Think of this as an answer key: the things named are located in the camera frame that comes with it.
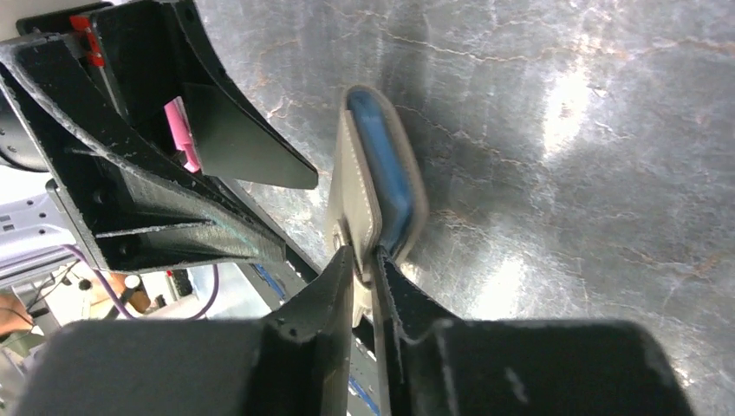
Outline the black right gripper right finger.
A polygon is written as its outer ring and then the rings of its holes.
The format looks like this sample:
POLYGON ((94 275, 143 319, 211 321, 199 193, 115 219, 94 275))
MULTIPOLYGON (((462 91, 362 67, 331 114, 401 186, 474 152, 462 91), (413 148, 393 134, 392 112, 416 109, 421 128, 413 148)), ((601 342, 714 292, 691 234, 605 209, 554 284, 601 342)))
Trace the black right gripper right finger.
POLYGON ((385 415, 690 415, 661 345, 623 320, 462 319, 372 256, 385 415))

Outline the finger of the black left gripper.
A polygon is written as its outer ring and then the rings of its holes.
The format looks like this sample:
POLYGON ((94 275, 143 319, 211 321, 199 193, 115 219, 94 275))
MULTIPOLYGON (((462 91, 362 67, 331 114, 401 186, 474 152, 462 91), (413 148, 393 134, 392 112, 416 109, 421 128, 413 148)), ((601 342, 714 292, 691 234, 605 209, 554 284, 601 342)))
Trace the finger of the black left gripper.
POLYGON ((192 1, 134 1, 91 14, 122 118, 148 137, 167 129, 181 98, 204 174, 314 189, 318 173, 248 101, 219 60, 192 1))
POLYGON ((283 239, 245 204, 129 126, 65 41, 3 42, 1 88, 93 266, 148 272, 284 260, 283 239))

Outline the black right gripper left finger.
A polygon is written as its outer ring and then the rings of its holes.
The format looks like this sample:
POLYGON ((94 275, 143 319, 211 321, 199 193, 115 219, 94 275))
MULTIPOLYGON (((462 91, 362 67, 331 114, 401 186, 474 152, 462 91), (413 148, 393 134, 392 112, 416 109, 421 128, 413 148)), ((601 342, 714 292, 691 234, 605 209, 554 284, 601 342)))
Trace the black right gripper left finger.
POLYGON ((71 323, 43 347, 15 415, 343 415, 354 252, 249 320, 71 323))

